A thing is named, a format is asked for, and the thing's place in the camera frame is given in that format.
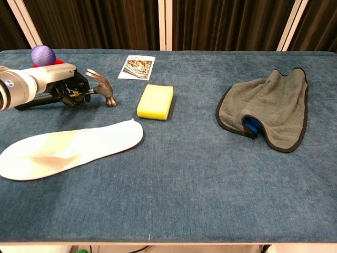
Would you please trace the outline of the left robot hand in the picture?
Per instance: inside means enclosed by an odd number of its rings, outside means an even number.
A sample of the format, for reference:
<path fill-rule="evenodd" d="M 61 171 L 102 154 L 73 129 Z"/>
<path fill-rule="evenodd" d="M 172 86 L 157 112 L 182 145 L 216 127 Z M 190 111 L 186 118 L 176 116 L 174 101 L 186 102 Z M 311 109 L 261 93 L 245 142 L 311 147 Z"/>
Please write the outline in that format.
<path fill-rule="evenodd" d="M 24 107 L 47 105 L 62 102 L 68 107 L 75 107 L 89 102 L 91 88 L 88 80 L 77 71 L 73 64 L 62 63 L 26 69 L 25 73 L 31 76 L 37 84 L 37 94 Z"/>

